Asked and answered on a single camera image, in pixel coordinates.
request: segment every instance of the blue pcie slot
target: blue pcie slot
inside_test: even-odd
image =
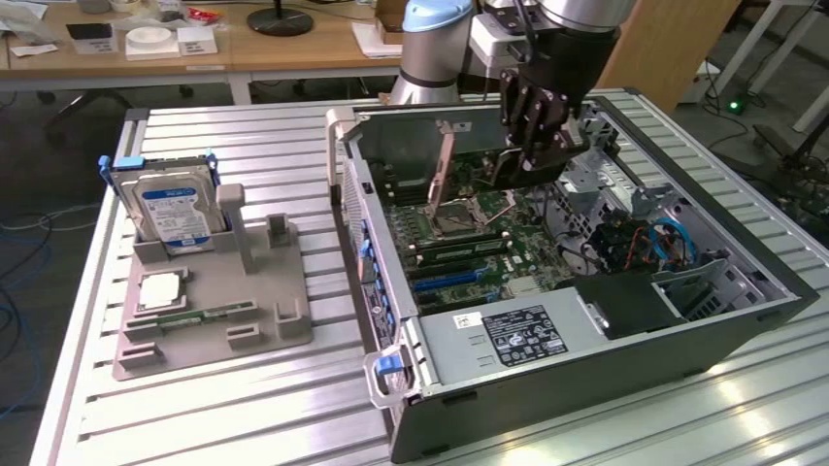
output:
[[[447,286],[455,286],[456,284],[475,283],[483,276],[484,269],[475,270],[466,274],[453,275],[435,280],[424,280],[412,284],[412,291],[415,293],[428,291],[429,289],[445,288]]]

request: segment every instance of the computer chassis side wall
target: computer chassis side wall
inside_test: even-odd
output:
[[[722,319],[409,404],[392,433],[391,460],[415,460],[702,373],[766,324],[751,314]]]

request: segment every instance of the white plastic container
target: white plastic container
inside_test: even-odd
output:
[[[138,27],[130,30],[124,40],[124,50],[129,61],[181,56],[174,35],[162,27]]]

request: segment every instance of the warning label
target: warning label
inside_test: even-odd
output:
[[[487,316],[482,320],[499,359],[507,367],[567,351],[544,306]]]

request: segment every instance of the metal slotted table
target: metal slotted table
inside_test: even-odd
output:
[[[603,95],[821,299],[707,373],[660,385],[417,463],[727,464],[829,458],[826,249],[639,96]],[[124,124],[117,156],[203,153],[243,183],[247,222],[288,213],[300,231],[313,342],[117,382],[110,375],[134,229],[106,192],[32,464],[385,464],[363,348],[333,232],[324,113],[372,100],[158,110]],[[656,168],[624,139],[646,184]]]

